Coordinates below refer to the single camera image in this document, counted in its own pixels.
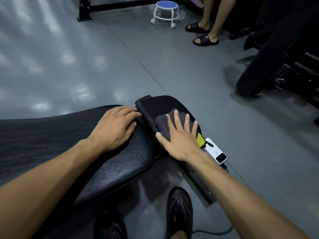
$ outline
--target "white power bank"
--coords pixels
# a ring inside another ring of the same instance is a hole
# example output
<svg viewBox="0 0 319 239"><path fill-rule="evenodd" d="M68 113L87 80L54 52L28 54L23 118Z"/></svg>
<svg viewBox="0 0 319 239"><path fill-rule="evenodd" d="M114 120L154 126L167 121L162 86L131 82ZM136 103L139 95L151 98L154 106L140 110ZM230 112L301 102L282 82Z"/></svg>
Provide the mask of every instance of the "white power bank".
<svg viewBox="0 0 319 239"><path fill-rule="evenodd" d="M209 155L219 164L221 165L223 162L227 160L227 156L219 149L219 147L216 146L216 144L213 143L213 141L210 138L206 138L205 141L209 142L212 146L209 144L206 144L205 151L209 153Z"/></svg>

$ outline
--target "caster wheel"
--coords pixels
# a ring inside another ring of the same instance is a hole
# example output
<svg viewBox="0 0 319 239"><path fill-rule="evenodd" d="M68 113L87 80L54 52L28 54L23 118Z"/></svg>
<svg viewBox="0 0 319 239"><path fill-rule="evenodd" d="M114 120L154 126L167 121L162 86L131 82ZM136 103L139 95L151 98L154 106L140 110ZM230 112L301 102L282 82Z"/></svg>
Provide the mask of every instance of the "caster wheel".
<svg viewBox="0 0 319 239"><path fill-rule="evenodd" d="M254 91L250 96L253 98L259 98L261 96L261 91Z"/></svg>

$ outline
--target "slide sandal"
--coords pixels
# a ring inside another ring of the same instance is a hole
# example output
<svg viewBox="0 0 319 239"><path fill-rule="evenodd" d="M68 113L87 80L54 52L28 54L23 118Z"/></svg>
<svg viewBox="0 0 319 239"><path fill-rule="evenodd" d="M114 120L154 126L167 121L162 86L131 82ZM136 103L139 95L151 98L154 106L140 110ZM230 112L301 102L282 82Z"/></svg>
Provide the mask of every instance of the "slide sandal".
<svg viewBox="0 0 319 239"><path fill-rule="evenodd" d="M188 28L189 25L187 25L187 26L185 27L185 31L186 31L186 32L191 32L191 33L209 33L210 30L204 30L204 29L200 28L200 27L198 26L198 23L199 23L199 22L196 22L196 23L191 24L191 25L190 25L190 28Z"/></svg>
<svg viewBox="0 0 319 239"><path fill-rule="evenodd" d="M211 42L208 35L202 35L197 37L196 39L193 40L193 44L195 44L196 46L213 46L219 44L219 40L217 40L215 43Z"/></svg>

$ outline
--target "forearm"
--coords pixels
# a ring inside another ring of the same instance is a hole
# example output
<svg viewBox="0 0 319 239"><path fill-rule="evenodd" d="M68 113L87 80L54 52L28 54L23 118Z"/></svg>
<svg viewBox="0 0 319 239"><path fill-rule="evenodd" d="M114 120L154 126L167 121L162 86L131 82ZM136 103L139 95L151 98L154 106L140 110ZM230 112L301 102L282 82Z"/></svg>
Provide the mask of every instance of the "forearm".
<svg viewBox="0 0 319 239"><path fill-rule="evenodd" d="M189 164L224 209L241 238L309 238L261 197L221 169L208 154Z"/></svg>
<svg viewBox="0 0 319 239"><path fill-rule="evenodd" d="M0 187L0 237L30 238L82 172L96 159L89 141Z"/></svg>

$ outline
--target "yellow tag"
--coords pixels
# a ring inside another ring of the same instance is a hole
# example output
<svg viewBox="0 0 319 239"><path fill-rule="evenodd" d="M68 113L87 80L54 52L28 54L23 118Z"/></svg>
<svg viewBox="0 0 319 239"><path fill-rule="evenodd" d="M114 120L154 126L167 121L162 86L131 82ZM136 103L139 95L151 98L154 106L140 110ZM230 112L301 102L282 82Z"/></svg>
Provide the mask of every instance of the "yellow tag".
<svg viewBox="0 0 319 239"><path fill-rule="evenodd" d="M198 133L196 138L197 144L201 147L205 144L205 139L201 136L200 133Z"/></svg>

